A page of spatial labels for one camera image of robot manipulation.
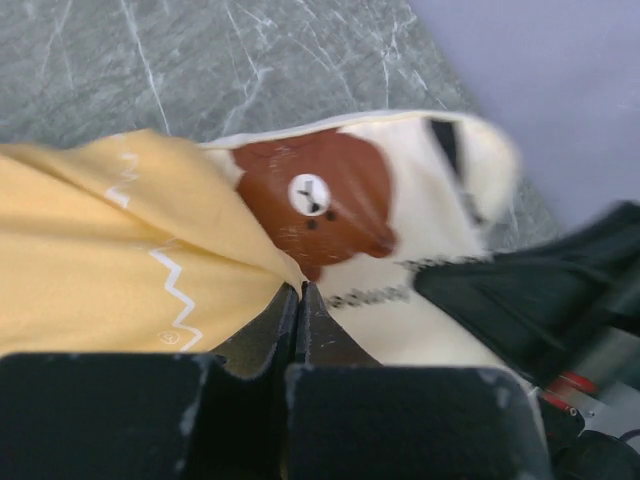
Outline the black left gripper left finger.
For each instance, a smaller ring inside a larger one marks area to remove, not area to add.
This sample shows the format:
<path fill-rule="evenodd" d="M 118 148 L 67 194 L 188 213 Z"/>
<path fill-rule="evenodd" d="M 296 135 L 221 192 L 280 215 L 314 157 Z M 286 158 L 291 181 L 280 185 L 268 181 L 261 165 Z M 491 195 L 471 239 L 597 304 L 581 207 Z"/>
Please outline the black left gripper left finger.
<path fill-rule="evenodd" d="M 276 479 L 299 298 L 201 354 L 1 360 L 5 479 Z"/>

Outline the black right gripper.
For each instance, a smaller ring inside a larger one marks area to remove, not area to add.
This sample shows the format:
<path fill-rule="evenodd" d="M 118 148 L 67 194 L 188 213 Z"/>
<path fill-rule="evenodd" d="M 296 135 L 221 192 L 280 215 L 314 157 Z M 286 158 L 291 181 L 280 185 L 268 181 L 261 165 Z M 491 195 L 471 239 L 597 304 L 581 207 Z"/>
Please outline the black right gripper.
<path fill-rule="evenodd" d="M 638 477 L 638 430 L 590 430 L 575 400 L 639 357 L 636 202 L 543 245 L 423 265 L 413 287 L 532 385 L 558 478 Z"/>

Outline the cream pillow with bear print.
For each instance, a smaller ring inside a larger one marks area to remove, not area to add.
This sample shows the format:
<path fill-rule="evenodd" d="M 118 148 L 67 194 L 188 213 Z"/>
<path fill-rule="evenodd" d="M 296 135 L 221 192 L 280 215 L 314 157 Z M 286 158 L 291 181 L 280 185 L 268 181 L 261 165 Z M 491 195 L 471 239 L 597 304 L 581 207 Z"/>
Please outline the cream pillow with bear print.
<path fill-rule="evenodd" d="M 203 149 L 374 361 L 505 368 L 413 287 L 429 263 L 488 256 L 520 177 L 503 131 L 469 114 L 374 111 Z"/>

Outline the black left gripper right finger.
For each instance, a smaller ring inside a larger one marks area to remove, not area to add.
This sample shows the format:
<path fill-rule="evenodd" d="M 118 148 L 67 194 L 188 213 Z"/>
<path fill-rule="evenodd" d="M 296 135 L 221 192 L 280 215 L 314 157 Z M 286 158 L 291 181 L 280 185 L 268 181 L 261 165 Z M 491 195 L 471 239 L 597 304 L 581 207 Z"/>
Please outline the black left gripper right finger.
<path fill-rule="evenodd" d="M 285 392 L 291 479 L 553 475 L 535 402 L 511 373 L 381 365 L 334 321 L 311 284 Z"/>

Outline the blue and yellow pillowcase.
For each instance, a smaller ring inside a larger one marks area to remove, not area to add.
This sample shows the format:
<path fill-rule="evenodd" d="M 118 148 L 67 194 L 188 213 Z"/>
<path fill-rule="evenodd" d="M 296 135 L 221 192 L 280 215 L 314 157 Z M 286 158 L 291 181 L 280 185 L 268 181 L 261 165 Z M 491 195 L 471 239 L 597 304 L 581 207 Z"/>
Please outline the blue and yellow pillowcase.
<path fill-rule="evenodd" d="M 206 352 L 302 283 L 187 140 L 1 148 L 3 353 Z"/>

